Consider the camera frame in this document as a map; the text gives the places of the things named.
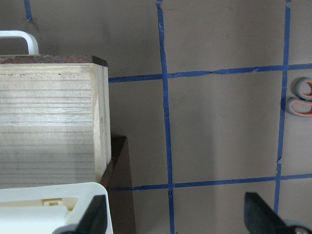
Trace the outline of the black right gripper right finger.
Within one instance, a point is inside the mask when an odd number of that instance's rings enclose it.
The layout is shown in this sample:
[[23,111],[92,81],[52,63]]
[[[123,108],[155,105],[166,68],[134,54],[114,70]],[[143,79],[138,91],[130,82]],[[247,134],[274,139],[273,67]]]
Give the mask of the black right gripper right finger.
[[244,196],[244,224],[251,234],[310,234],[308,227],[286,224],[258,193]]

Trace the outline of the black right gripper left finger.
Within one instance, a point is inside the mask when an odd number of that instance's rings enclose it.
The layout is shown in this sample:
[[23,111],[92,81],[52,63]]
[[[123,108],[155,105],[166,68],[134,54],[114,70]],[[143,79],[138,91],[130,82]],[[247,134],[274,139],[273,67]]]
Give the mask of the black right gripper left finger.
[[107,230],[106,195],[96,195],[78,224],[59,227],[53,231],[53,234],[105,234]]

